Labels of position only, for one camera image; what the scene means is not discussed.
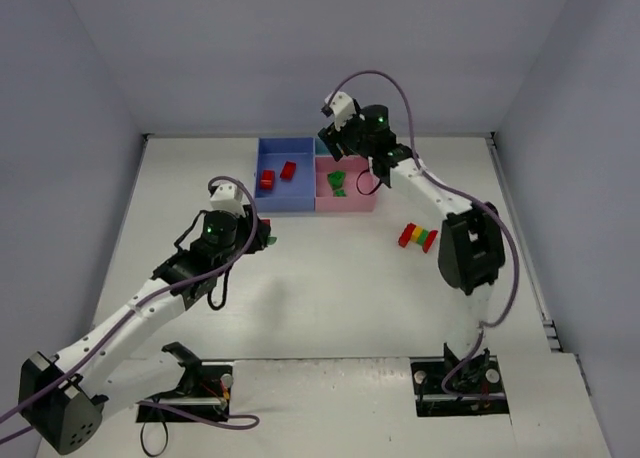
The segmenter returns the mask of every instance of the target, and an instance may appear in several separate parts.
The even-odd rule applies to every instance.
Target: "white tabletop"
[[[211,177],[253,188],[256,146],[249,138],[149,142],[96,322],[172,254],[174,239],[207,207]],[[418,151],[441,179],[491,201],[511,224],[484,140],[419,139]],[[248,360],[236,365],[233,411],[264,423],[245,433],[171,425],[164,456],[608,456],[575,360],[549,350],[526,270],[512,313],[487,338],[511,417],[418,419],[407,357],[442,354],[448,288],[435,250],[403,249],[397,239],[408,222],[432,229],[439,220],[388,189],[373,213],[270,217],[278,242],[234,267],[226,308],[198,303],[134,355],[180,341],[202,358]],[[507,257],[491,316],[511,276]],[[341,385],[332,389],[331,380]],[[133,417],[109,420],[74,456],[144,456]],[[54,455],[43,444],[38,456]]]

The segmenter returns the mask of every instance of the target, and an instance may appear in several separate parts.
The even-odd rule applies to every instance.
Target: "white wall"
[[[89,326],[141,153],[68,0],[0,0],[0,410],[22,362]],[[0,427],[0,436],[24,426]],[[0,447],[34,456],[38,436]]]
[[[315,132],[376,67],[420,131],[494,131],[566,0],[71,0],[144,132]],[[349,88],[400,99],[379,78]],[[394,115],[394,128],[406,128]]]
[[[616,458],[640,456],[640,0],[569,0],[498,151]]]

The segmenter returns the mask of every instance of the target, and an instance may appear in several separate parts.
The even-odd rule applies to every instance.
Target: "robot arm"
[[[241,204],[235,185],[211,190],[212,211],[201,211],[193,225],[176,241],[176,253],[156,268],[138,293],[78,342],[49,359],[34,354],[22,366],[19,401],[29,400],[66,374],[71,377],[25,407],[21,414],[61,455],[83,446],[101,422],[123,408],[149,396],[183,391],[199,382],[199,359],[179,343],[166,345],[146,360],[131,360],[136,350],[156,330],[189,310],[213,292],[217,276],[161,293],[170,285],[207,274],[227,264],[251,237],[253,212]],[[200,236],[183,249],[181,242],[203,216]],[[265,249],[272,238],[270,224],[258,226],[245,253]],[[150,295],[158,295],[152,301]],[[77,365],[96,347],[76,371]]]
[[[322,112],[333,116],[334,122],[318,136],[336,161],[349,155],[366,158],[371,173],[383,184],[429,216],[442,220],[438,268],[452,289],[456,309],[456,322],[444,344],[444,356],[453,368],[477,341],[478,325],[486,320],[493,284],[505,262],[500,229],[471,202],[443,191],[422,175],[424,170],[434,177],[421,159],[416,160],[411,148],[398,144],[389,128],[387,107],[361,108],[356,100],[339,91],[325,99]]]

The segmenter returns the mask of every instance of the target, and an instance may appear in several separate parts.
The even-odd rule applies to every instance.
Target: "pink bin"
[[[361,195],[356,189],[358,175],[368,169],[367,160],[360,156],[347,156],[335,161],[331,156],[316,156],[316,212],[354,212],[373,211],[376,206],[376,195]],[[327,174],[344,171],[343,190],[347,196],[333,196]],[[360,189],[367,193],[377,183],[377,178],[365,173],[360,177]]]

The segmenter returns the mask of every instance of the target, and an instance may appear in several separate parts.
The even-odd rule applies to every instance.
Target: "red block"
[[[273,190],[273,182],[276,179],[276,172],[273,170],[264,170],[260,177],[260,189]]]
[[[429,251],[433,242],[436,241],[436,237],[438,236],[438,230],[431,230],[427,235],[427,239],[424,240],[424,245],[422,245],[422,251],[425,253]]]
[[[413,230],[416,229],[416,225],[414,225],[413,223],[409,223],[406,228],[404,229],[404,231],[402,232],[402,234],[400,235],[400,238],[398,238],[398,244],[401,247],[406,247],[407,244],[409,243],[409,241],[411,241],[411,234],[413,233]]]
[[[296,164],[293,161],[287,161],[280,172],[280,179],[290,181],[296,171]]]

